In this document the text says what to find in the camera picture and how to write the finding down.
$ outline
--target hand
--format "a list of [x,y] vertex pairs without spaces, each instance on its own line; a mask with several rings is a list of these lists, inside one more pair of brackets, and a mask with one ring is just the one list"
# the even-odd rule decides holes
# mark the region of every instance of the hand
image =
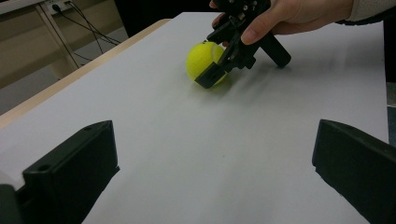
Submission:
[[[210,7],[216,8],[213,1]],[[259,15],[241,36],[250,45],[268,32],[291,35],[317,30],[350,17],[353,0],[271,0],[271,7]]]

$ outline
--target floor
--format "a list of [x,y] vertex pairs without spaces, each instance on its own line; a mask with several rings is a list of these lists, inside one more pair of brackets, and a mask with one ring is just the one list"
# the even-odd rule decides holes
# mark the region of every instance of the floor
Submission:
[[[128,35],[122,27],[107,36],[120,42],[126,40]],[[99,42],[103,52],[114,47],[107,42]],[[102,54],[96,41],[75,51],[80,58],[81,66]],[[33,74],[21,79],[20,81],[0,89],[0,115],[6,113],[16,105],[26,101],[33,95],[43,91],[48,86],[57,82],[58,79],[53,75],[48,67],[44,67]],[[389,144],[396,147],[396,83],[387,83],[388,98],[388,120],[389,120]]]

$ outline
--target person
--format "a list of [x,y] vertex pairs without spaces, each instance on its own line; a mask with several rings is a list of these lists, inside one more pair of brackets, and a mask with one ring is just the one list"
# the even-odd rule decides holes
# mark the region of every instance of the person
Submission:
[[[216,8],[213,0],[209,6]],[[241,41],[250,45],[268,32],[292,35],[317,30],[333,22],[373,23],[394,15],[395,9],[396,0],[271,0],[270,8],[242,33]],[[213,20],[213,25],[220,16]]]

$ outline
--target sleeve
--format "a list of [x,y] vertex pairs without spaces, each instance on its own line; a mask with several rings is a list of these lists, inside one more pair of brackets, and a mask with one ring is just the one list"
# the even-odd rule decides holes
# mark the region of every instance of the sleeve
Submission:
[[354,0],[352,13],[346,21],[362,21],[396,7],[396,0]]

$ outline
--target black clamp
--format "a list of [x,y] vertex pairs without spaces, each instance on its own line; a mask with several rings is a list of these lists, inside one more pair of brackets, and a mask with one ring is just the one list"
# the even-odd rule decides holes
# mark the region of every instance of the black clamp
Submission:
[[268,56],[279,66],[284,67],[291,57],[283,46],[276,40],[273,34],[268,33],[262,39],[251,45],[245,45],[241,41],[241,35],[248,25],[265,10],[270,0],[213,0],[218,9],[224,14],[219,22],[213,27],[214,31],[207,36],[208,41],[220,44],[228,42],[227,48],[221,55],[218,63],[212,63],[206,70],[195,79],[202,87],[209,89],[225,73],[233,68],[250,69],[256,62],[253,55],[258,48],[262,48]]

